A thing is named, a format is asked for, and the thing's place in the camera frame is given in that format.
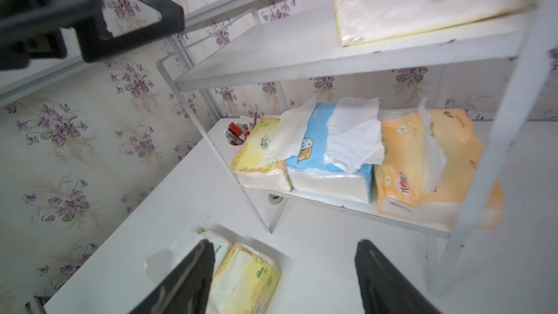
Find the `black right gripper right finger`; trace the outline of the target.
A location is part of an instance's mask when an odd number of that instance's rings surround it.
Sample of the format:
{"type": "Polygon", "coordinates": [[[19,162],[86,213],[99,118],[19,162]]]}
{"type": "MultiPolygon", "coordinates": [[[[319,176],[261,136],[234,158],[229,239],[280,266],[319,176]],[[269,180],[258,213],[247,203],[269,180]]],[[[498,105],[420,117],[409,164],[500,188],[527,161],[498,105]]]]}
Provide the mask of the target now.
{"type": "Polygon", "coordinates": [[[358,242],[355,268],[366,313],[439,313],[369,240],[358,242]]]}

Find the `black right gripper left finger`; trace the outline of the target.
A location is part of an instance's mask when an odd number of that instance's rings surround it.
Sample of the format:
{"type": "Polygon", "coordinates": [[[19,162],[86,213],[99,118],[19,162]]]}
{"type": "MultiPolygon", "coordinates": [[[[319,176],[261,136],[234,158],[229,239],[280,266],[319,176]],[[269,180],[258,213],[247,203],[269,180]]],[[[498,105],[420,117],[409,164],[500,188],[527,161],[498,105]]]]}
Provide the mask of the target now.
{"type": "Polygon", "coordinates": [[[214,271],[214,247],[204,239],[132,313],[205,313],[214,271]]]}

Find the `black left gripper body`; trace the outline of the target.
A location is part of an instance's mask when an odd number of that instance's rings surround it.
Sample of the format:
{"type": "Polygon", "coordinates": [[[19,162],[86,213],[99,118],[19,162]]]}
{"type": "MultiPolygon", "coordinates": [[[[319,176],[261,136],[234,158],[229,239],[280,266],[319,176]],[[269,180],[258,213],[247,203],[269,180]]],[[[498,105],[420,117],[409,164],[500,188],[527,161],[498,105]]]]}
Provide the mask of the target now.
{"type": "Polygon", "coordinates": [[[1,69],[18,70],[32,60],[64,59],[62,29],[90,18],[99,0],[1,0],[1,69]]]}

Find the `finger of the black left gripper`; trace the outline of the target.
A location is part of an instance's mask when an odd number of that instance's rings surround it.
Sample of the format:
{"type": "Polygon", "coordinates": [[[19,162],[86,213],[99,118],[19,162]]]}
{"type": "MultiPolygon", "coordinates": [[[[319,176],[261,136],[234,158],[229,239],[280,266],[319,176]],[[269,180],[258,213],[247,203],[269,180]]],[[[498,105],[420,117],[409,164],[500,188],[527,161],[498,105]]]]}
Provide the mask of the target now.
{"type": "Polygon", "coordinates": [[[184,10],[172,0],[93,0],[74,24],[82,60],[94,63],[180,33],[184,10]]]}

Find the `white tissue pack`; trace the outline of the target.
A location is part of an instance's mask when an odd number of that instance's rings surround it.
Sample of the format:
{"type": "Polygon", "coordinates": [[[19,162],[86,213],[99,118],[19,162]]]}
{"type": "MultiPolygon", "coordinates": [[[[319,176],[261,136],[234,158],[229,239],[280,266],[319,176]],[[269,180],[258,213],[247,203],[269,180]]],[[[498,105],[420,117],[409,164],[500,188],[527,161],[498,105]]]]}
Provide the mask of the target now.
{"type": "Polygon", "coordinates": [[[215,262],[212,276],[215,277],[232,245],[218,233],[200,229],[199,232],[185,231],[167,248],[147,256],[145,272],[148,278],[154,285],[161,283],[202,240],[209,241],[214,247],[215,262]]]}

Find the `blue tissue pack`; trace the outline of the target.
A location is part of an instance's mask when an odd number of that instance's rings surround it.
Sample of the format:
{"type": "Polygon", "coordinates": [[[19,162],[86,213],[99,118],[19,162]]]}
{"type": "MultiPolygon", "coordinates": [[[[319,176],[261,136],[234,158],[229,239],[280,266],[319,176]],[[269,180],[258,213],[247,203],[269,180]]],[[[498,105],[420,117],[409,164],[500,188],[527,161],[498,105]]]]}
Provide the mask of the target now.
{"type": "Polygon", "coordinates": [[[280,115],[259,165],[283,162],[294,190],[367,204],[384,160],[379,99],[307,101],[280,115]]]}

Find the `white two-tier shelf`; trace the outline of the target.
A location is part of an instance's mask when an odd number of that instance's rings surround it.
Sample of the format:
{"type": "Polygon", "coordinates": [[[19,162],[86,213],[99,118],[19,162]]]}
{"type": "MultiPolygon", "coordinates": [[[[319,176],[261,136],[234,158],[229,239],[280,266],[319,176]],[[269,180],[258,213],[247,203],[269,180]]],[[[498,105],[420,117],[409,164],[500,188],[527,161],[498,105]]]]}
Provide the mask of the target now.
{"type": "Polygon", "coordinates": [[[186,29],[176,61],[197,68],[220,55],[243,66],[217,83],[189,84],[211,115],[276,114],[315,96],[378,97],[383,108],[450,105],[491,120],[507,86],[488,72],[510,69],[533,18],[521,11],[373,46],[341,48],[332,0],[173,0],[186,29]]]}

